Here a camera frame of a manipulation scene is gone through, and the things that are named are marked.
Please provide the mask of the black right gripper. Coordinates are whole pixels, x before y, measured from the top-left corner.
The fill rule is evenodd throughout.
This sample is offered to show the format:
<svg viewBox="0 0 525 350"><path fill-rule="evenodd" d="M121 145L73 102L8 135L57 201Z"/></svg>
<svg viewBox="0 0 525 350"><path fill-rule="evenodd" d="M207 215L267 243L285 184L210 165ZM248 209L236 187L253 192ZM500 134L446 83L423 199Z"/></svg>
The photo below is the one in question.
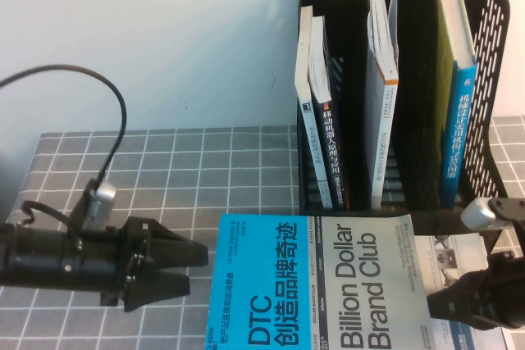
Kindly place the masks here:
<svg viewBox="0 0 525 350"><path fill-rule="evenodd" d="M430 316L473 328L524 326L524 257L495 253L488 270L462 275L451 286L427 295Z"/></svg>

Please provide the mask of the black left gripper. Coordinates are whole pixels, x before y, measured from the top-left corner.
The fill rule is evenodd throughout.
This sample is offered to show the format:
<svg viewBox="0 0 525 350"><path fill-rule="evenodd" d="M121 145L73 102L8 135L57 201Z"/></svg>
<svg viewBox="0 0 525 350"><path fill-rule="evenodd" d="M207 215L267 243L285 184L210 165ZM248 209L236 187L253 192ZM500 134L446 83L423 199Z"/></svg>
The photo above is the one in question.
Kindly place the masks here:
<svg viewBox="0 0 525 350"><path fill-rule="evenodd" d="M103 240L116 249L114 273L99 305L124 303L132 312L150 303L190 294L187 275L161 271L208 264L208 247L176 234L154 219L131 216L120 229L107 227Z"/></svg>

